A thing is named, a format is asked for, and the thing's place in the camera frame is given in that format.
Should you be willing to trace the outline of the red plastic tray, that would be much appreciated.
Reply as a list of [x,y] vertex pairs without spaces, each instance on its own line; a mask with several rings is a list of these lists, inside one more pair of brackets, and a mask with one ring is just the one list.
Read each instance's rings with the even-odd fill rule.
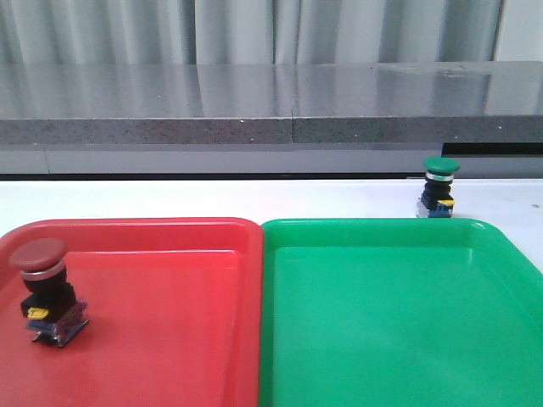
[[[89,324],[36,343],[8,264],[40,237],[67,242]],[[233,218],[43,220],[1,239],[4,406],[255,406],[263,232]]]

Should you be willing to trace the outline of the grey stone counter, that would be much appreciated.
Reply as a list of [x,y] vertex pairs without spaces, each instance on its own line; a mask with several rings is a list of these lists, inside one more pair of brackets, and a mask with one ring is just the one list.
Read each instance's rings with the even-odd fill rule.
[[5,64],[5,176],[542,174],[542,65]]

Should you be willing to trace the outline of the white pleated curtain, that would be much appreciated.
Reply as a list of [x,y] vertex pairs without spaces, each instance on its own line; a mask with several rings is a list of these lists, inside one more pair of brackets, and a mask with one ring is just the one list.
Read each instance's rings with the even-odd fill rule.
[[501,1],[4,1],[4,64],[490,61]]

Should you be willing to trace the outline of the green mushroom push button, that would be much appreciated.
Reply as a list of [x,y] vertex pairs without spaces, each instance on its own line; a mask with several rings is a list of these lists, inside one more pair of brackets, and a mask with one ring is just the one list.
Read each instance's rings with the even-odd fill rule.
[[455,205],[451,184],[459,163],[451,158],[430,157],[423,165],[425,185],[417,201],[417,218],[451,218]]

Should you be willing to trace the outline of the green plastic tray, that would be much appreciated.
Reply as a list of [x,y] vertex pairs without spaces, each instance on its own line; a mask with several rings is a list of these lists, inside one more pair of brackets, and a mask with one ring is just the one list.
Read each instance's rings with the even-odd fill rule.
[[541,405],[542,275],[495,227],[263,230],[260,405]]

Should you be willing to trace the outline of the red mushroom push button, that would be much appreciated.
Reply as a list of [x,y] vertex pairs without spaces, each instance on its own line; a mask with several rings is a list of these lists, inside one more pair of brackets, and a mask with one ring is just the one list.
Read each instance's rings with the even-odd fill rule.
[[65,241],[39,238],[16,248],[8,258],[30,295],[20,302],[25,328],[36,333],[35,342],[63,348],[89,322],[87,302],[67,280]]

